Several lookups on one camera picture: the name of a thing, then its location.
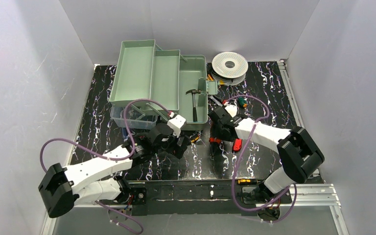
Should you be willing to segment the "red utility knife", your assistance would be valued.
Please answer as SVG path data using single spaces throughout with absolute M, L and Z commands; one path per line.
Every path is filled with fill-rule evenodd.
M 242 139 L 235 139 L 232 146 L 232 152 L 238 153 L 242 149 Z

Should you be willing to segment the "green plastic tool box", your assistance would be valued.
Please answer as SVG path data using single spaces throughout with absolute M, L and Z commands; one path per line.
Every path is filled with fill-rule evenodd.
M 217 94 L 216 81 L 207 80 L 204 55 L 183 55 L 180 50 L 161 49 L 155 40 L 123 41 L 109 102 L 124 108 L 135 101 L 143 114 L 157 116 L 167 110 L 182 115 L 187 131 L 200 131 L 209 122 L 208 96 Z M 193 122 L 191 89 L 195 95 L 198 121 Z

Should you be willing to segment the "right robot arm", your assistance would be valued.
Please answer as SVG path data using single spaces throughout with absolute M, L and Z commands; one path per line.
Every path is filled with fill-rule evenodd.
M 268 202 L 293 183 L 305 183 L 325 161 L 322 151 L 303 127 L 280 129 L 246 115 L 232 116 L 222 106 L 210 111 L 208 116 L 219 139 L 250 141 L 273 150 L 280 157 L 281 167 L 246 193 L 248 200 Z

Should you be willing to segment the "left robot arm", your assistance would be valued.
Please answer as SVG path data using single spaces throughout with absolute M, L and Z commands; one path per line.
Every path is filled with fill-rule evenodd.
M 91 160 L 66 166 L 53 164 L 48 167 L 38 191 L 50 218 L 65 215 L 83 203 L 110 200 L 125 204 L 133 192 L 123 177 L 115 175 L 117 172 L 137 167 L 160 153 L 180 159 L 190 143 L 189 136 L 160 123 Z

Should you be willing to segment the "orange black long-nose pliers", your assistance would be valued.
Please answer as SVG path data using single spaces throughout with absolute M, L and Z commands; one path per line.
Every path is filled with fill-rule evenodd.
M 215 156 L 220 151 L 222 140 L 217 137 L 210 137 L 210 155 Z

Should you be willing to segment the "steel claw hammer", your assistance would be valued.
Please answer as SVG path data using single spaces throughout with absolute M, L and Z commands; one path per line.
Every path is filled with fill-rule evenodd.
M 197 122 L 197 121 L 198 121 L 197 110 L 196 110 L 196 99 L 195 99 L 195 95 L 196 95 L 196 94 L 200 94 L 200 93 L 201 93 L 201 91 L 200 91 L 200 90 L 197 90 L 197 89 L 191 89 L 191 90 L 186 91 L 186 94 L 191 94 L 191 97 L 192 97 L 192 105 L 193 105 L 192 115 L 193 115 L 193 122 Z

